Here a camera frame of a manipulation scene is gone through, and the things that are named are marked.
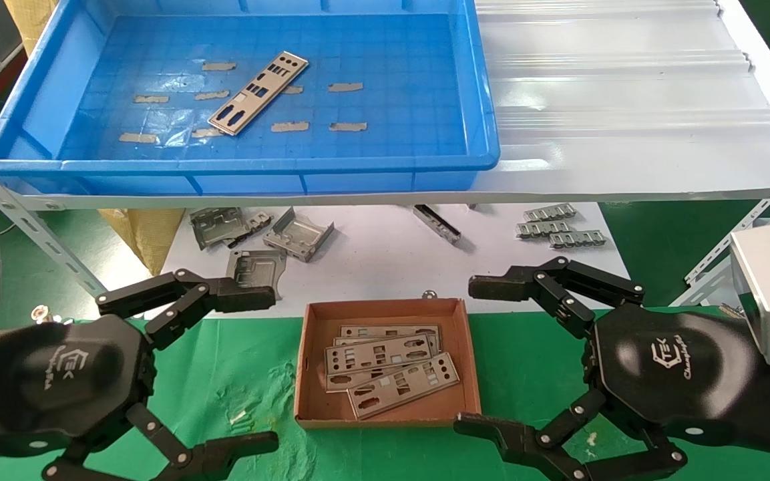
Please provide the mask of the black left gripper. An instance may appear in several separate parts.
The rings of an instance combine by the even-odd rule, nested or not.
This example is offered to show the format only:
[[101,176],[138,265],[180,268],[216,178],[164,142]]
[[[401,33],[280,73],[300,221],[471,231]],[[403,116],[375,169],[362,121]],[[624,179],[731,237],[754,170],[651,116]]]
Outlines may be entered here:
[[43,480],[124,480],[83,463],[134,427],[168,461],[154,480],[226,480],[241,458],[278,450],[272,430],[187,448],[144,405],[155,377],[149,342],[114,315],[0,331],[0,457],[67,448]]

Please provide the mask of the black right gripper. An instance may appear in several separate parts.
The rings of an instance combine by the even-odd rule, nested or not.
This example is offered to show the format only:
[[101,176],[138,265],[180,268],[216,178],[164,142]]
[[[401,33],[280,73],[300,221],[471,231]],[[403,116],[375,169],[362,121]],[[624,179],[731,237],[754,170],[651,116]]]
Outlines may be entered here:
[[[634,281],[565,257],[510,266],[503,276],[471,277],[471,298],[535,301],[569,334],[590,338],[598,389],[541,430],[458,413],[455,432],[494,442],[503,462],[537,469],[549,480],[666,479],[688,462],[666,436],[708,446],[760,442],[754,390],[761,356],[746,323],[635,307],[644,293]],[[595,324],[596,315],[576,294],[623,307]],[[565,443],[601,413],[626,434],[642,436],[645,450],[587,463],[571,456]]]

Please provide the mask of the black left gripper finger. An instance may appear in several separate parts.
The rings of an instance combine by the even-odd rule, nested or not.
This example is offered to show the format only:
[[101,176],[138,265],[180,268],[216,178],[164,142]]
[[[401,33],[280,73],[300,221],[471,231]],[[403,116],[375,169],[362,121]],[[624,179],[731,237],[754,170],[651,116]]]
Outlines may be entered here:
[[100,314],[122,319],[163,308],[146,325],[149,344],[163,350],[212,311],[243,313],[269,309],[276,303],[276,293],[270,286],[241,287],[229,277],[204,278],[189,270],[179,270],[101,293],[95,303]]

